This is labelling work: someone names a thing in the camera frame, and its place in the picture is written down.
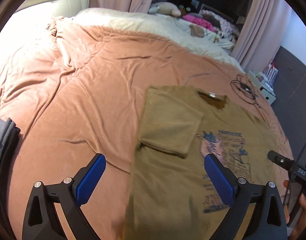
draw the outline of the white bed sheet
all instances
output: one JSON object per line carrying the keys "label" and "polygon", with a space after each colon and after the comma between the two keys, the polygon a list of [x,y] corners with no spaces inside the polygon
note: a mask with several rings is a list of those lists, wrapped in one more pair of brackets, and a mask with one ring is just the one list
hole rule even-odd
{"label": "white bed sheet", "polygon": [[155,16],[143,13],[127,13],[104,8],[82,10],[72,21],[81,25],[100,25],[125,31],[152,33],[168,38],[195,54],[212,57],[234,65],[244,72],[236,59],[229,56],[220,46],[207,38],[192,37],[188,24],[182,19],[170,16]]}

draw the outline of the white wall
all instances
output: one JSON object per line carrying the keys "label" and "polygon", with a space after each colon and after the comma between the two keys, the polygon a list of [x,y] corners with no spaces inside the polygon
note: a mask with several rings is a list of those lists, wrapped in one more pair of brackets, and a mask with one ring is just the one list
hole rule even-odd
{"label": "white wall", "polygon": [[306,65],[306,27],[294,11],[292,11],[290,22],[284,35],[282,47]]}

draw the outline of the pink clothing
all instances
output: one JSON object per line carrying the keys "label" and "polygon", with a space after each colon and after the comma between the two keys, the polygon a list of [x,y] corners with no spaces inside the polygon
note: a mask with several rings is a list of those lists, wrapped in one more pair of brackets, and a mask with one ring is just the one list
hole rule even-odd
{"label": "pink clothing", "polygon": [[214,29],[213,25],[203,18],[198,18],[198,17],[195,17],[193,15],[187,14],[187,15],[183,16],[183,19],[188,21],[188,22],[192,22],[192,23],[195,23],[197,25],[200,25],[200,26],[210,30],[211,32],[215,32],[215,29]]}

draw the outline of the stack of folded clothes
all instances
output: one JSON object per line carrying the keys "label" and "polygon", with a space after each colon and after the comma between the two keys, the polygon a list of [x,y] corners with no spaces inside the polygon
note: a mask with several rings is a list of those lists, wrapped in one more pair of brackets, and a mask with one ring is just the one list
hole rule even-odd
{"label": "stack of folded clothes", "polygon": [[0,119],[0,191],[2,197],[1,201],[4,206],[6,205],[5,200],[9,168],[19,141],[19,133],[20,129],[16,127],[15,122],[10,118],[6,121]]}

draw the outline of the blue gripper pad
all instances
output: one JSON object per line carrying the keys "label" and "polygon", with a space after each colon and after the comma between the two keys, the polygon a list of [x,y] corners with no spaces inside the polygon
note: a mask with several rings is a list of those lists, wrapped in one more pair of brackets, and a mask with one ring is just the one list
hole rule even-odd
{"label": "blue gripper pad", "polygon": [[230,207],[235,201],[234,188],[227,180],[221,169],[225,169],[222,163],[213,154],[204,158],[204,169],[213,183],[222,202]]}
{"label": "blue gripper pad", "polygon": [[106,160],[104,155],[97,153],[90,163],[81,168],[74,176],[72,193],[77,206],[86,204],[105,171]]}

